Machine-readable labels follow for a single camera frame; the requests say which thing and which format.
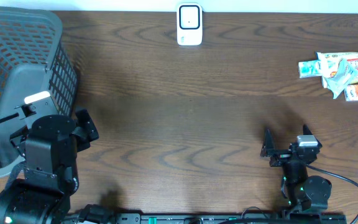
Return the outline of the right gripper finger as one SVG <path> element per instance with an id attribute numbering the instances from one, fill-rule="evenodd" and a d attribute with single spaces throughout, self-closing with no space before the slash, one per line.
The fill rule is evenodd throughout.
<path id="1" fill-rule="evenodd" d="M 313 133 L 311 132 L 311 130 L 306 124 L 303 125 L 303 135 L 313 135 Z"/>
<path id="2" fill-rule="evenodd" d="M 269 129 L 266 129 L 264 131 L 264 141 L 262 144 L 261 156 L 271 156 L 275 150 L 275 144 L 273 141 L 272 134 Z"/>

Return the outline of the yellow snack bag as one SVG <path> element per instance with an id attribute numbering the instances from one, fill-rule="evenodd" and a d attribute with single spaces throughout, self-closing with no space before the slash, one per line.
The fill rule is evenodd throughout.
<path id="1" fill-rule="evenodd" d="M 322 77 L 322 84 L 324 88 L 328 87 L 327 78 L 332 78 L 337 73 L 339 62 L 346 59 L 354 68 L 358 70 L 358 52 L 336 52 L 336 53 L 321 53 L 317 52 L 316 56 L 321 62 L 326 62 L 326 74 Z M 350 82 L 350 84 L 358 83 L 358 74 Z"/>

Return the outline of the orange juice carton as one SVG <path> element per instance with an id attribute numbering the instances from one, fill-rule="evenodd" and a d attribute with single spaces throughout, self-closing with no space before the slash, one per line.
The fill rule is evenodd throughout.
<path id="1" fill-rule="evenodd" d="M 358 84 L 346 86 L 344 96 L 346 101 L 358 101 Z"/>

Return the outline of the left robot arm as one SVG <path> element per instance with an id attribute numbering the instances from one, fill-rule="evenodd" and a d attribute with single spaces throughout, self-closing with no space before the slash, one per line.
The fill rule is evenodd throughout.
<path id="1" fill-rule="evenodd" d="M 0 193 L 0 223 L 114 223 L 99 205 L 70 214 L 70 197 L 79 188 L 77 153 L 99 138 L 86 109 L 75 119 L 61 114 L 35 118 L 10 136 L 23 161 L 11 169 Z"/>

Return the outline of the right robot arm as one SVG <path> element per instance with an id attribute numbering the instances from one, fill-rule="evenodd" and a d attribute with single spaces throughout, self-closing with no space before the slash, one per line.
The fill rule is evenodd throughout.
<path id="1" fill-rule="evenodd" d="M 264 132 L 260 155 L 270 159 L 271 167 L 283 170 L 282 194 L 289 199 L 290 211 L 321 212 L 328 208 L 332 183 L 318 175 L 308 175 L 307 166 L 317 160 L 322 144 L 307 125 L 288 149 L 277 149 L 269 129 Z"/>

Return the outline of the teal tissue pack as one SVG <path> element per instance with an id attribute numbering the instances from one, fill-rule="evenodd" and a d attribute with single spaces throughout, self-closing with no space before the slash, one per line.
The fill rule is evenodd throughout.
<path id="1" fill-rule="evenodd" d="M 325 60 L 298 62 L 300 78 L 329 77 L 328 63 Z"/>

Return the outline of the teal snack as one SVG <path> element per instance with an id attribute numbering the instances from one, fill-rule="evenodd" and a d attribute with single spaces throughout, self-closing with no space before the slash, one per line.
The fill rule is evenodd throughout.
<path id="1" fill-rule="evenodd" d="M 332 91 L 333 98 L 336 99 L 342 91 L 358 75 L 358 70 L 353 67 L 345 58 L 339 61 L 339 66 L 335 76 L 324 78 L 327 88 Z"/>

